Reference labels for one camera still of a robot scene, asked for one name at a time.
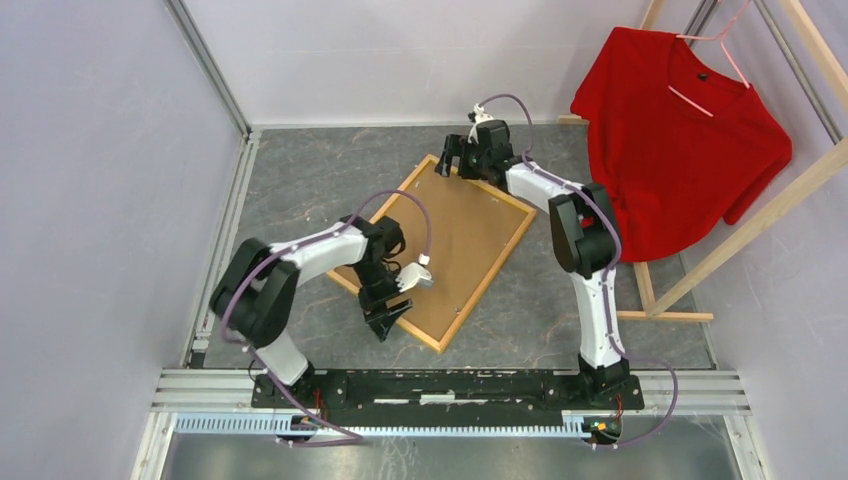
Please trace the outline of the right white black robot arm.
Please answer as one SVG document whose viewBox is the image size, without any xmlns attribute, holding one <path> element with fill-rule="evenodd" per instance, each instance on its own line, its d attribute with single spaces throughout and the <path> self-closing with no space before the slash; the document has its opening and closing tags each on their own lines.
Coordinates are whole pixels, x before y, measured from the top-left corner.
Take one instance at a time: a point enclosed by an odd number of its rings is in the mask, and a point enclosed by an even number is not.
<svg viewBox="0 0 848 480">
<path fill-rule="evenodd" d="M 630 376 L 614 298 L 621 241 L 606 189 L 562 179 L 518 155 L 503 120 L 446 136 L 436 172 L 481 180 L 547 214 L 554 256 L 574 286 L 580 319 L 577 392 L 591 408 L 612 401 Z"/>
</svg>

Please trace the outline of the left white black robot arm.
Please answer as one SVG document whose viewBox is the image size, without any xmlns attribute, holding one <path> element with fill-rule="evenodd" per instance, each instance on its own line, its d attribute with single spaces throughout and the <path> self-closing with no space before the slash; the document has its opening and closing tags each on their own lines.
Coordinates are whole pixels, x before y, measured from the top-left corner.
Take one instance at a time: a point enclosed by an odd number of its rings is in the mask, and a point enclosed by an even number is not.
<svg viewBox="0 0 848 480">
<path fill-rule="evenodd" d="M 236 250 L 209 308 L 221 320 L 225 337 L 247 346 L 278 379 L 278 397 L 290 407 L 302 407 L 313 397 L 314 381 L 305 374 L 310 362 L 286 331 L 297 288 L 339 267 L 352 268 L 365 322 L 385 340 L 412 307 L 403 294 L 433 282 L 425 255 L 399 270 L 391 267 L 391 259 L 405 246 L 397 221 L 370 223 L 353 215 L 295 241 L 265 244 L 250 238 Z"/>
</svg>

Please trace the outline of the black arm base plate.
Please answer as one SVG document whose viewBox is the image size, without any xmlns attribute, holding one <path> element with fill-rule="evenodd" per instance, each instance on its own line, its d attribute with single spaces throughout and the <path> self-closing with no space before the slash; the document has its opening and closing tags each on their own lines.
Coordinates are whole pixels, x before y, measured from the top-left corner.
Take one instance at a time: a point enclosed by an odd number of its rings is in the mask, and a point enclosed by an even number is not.
<svg viewBox="0 0 848 480">
<path fill-rule="evenodd" d="M 541 427 L 564 412 L 641 410 L 636 376 L 596 386 L 576 371 L 317 370 L 290 387 L 344 427 Z"/>
</svg>

